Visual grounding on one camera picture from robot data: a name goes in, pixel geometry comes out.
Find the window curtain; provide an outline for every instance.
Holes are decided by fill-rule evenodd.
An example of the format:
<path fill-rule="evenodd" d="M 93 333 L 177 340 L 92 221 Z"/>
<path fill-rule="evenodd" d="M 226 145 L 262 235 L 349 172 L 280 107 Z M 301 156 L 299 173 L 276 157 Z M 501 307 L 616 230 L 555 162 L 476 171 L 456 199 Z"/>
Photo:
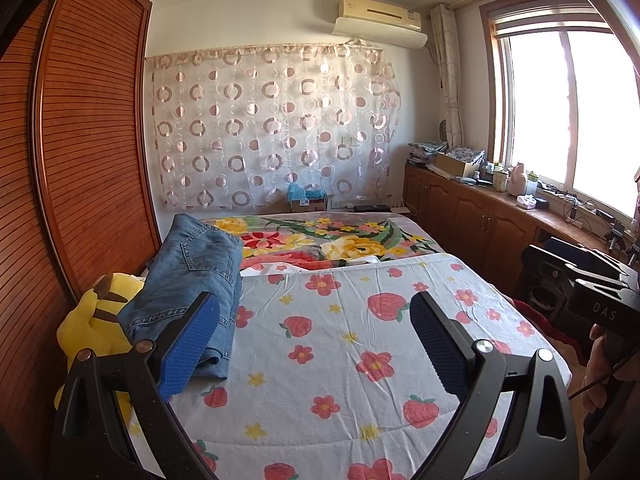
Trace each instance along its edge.
<path fill-rule="evenodd" d="M 251 209 L 291 182 L 388 195 L 400 94 L 382 49 L 243 46 L 165 54 L 150 78 L 159 179 L 175 208 Z"/>
<path fill-rule="evenodd" d="M 462 146 L 462 118 L 460 117 L 460 49 L 458 28 L 453 10 L 439 4 L 431 9 L 431 25 L 444 90 L 444 109 L 449 148 Z"/>

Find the silver screw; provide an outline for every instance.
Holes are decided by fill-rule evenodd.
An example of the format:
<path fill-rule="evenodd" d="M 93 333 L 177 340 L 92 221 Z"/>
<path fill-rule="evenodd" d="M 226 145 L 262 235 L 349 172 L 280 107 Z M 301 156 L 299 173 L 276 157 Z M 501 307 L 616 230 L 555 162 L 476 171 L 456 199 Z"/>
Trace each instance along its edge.
<path fill-rule="evenodd" d="M 89 357 L 91 357 L 90 348 L 83 348 L 76 354 L 76 359 L 78 359 L 78 361 L 86 361 Z"/>
<path fill-rule="evenodd" d="M 554 355 L 551 353 L 551 350 L 541 348 L 540 350 L 538 350 L 538 357 L 540 357 L 540 359 L 542 359 L 543 361 L 549 362 L 553 360 Z"/>
<path fill-rule="evenodd" d="M 136 343 L 136 352 L 140 352 L 141 354 L 146 354 L 154 347 L 154 344 L 149 341 L 149 339 L 143 339 L 142 341 L 138 341 Z"/>
<path fill-rule="evenodd" d="M 486 339 L 476 341 L 476 348 L 483 354 L 488 354 L 489 352 L 492 352 L 494 350 L 494 346 L 490 341 L 487 341 Z"/>

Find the yellow plush toy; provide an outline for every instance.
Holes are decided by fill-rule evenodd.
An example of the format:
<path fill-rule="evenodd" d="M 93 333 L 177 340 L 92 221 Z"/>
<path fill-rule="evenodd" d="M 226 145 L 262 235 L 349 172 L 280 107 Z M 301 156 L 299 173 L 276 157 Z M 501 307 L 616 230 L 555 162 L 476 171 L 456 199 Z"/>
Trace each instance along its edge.
<path fill-rule="evenodd" d="M 83 348 L 90 348 L 97 356 L 121 354 L 130 350 L 131 345 L 116 316 L 144 284 L 142 280 L 129 274 L 107 274 L 94 288 L 82 295 L 78 306 L 66 315 L 56 332 L 58 344 L 67 357 L 67 370 Z M 63 387 L 58 390 L 53 401 L 56 409 L 60 404 Z M 117 396 L 122 417 L 128 424 L 131 417 L 129 394 L 118 392 Z"/>

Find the jeans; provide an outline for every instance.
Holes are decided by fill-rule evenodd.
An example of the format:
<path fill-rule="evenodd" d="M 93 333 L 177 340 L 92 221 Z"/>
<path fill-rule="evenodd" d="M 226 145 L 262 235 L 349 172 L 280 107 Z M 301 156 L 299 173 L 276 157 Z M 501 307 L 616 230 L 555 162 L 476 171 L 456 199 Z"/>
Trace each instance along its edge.
<path fill-rule="evenodd" d="M 145 286 L 118 314 L 130 343 L 155 340 L 184 314 L 202 291 L 220 304 L 220 320 L 193 372 L 226 379 L 242 292 L 242 240 L 187 215 L 177 214 L 153 260 Z"/>

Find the strawberry print bedsheet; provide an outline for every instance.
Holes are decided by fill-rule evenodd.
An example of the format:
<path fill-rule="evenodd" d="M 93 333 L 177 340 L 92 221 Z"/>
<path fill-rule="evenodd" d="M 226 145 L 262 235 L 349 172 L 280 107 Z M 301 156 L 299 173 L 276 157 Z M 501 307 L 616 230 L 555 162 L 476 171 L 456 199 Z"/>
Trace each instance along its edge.
<path fill-rule="evenodd" d="M 364 256 L 387 261 L 442 252 L 416 223 L 397 214 L 315 212 L 203 222 L 242 238 L 242 269 L 271 262 L 329 269 Z"/>
<path fill-rule="evenodd" d="M 459 259 L 436 253 L 309 271 L 263 264 L 243 278 L 229 377 L 193 379 L 172 408 L 221 480 L 408 480 L 458 406 L 412 329 L 408 302 L 428 290 L 473 338 L 502 352 L 547 341 Z M 504 422 L 502 394 L 469 469 L 484 469 Z M 160 474 L 135 417 L 143 464 Z"/>

